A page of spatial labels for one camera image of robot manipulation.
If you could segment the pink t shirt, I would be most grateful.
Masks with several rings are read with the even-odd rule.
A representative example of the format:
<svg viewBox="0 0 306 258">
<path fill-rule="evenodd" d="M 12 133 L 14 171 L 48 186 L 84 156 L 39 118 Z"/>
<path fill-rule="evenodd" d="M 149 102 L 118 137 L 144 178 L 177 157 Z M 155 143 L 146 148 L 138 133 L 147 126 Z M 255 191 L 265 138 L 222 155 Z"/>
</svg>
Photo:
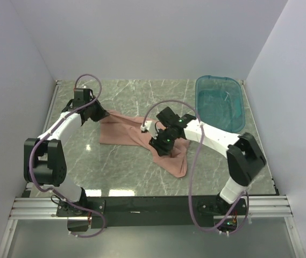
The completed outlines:
<svg viewBox="0 0 306 258">
<path fill-rule="evenodd" d="M 107 145 L 140 146 L 152 153 L 153 162 L 176 178 L 184 177 L 187 173 L 187 149 L 190 142 L 184 139 L 175 140 L 172 153 L 169 156 L 159 156 L 149 145 L 151 135 L 140 130 L 143 117 L 130 117 L 109 110 L 109 115 L 100 123 L 99 143 Z"/>
</svg>

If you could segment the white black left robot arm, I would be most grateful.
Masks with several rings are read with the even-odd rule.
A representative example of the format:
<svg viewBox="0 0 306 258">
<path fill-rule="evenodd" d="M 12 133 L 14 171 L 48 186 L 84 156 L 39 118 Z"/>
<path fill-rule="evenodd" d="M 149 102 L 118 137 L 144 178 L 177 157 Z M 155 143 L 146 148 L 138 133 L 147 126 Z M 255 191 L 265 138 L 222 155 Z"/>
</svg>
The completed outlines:
<svg viewBox="0 0 306 258">
<path fill-rule="evenodd" d="M 74 215 L 84 215 L 88 209 L 86 192 L 67 177 L 63 147 L 86 121 L 98 122 L 108 115 L 91 89 L 74 89 L 74 98 L 62 109 L 58 120 L 45 133 L 24 142 L 25 181 L 36 182 L 43 191 L 58 192 L 61 199 L 70 201 Z"/>
</svg>

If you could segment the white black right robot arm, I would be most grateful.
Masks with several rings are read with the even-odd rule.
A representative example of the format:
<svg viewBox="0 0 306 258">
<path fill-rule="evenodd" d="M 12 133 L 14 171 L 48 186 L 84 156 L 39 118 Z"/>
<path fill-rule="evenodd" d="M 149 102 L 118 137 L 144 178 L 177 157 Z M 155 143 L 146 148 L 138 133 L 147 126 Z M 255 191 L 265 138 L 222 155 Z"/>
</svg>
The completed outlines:
<svg viewBox="0 0 306 258">
<path fill-rule="evenodd" d="M 152 136 L 149 144 L 159 156 L 170 155 L 177 139 L 184 139 L 209 147 L 227 159 L 229 179 L 218 194 L 217 210 L 222 214 L 231 213 L 239 195 L 266 165 L 255 137 L 250 133 L 240 135 L 220 130 L 189 114 L 167 119 L 160 117 L 159 122 L 164 129 L 158 129 L 153 121 L 146 121 L 141 126 L 142 132 Z"/>
</svg>

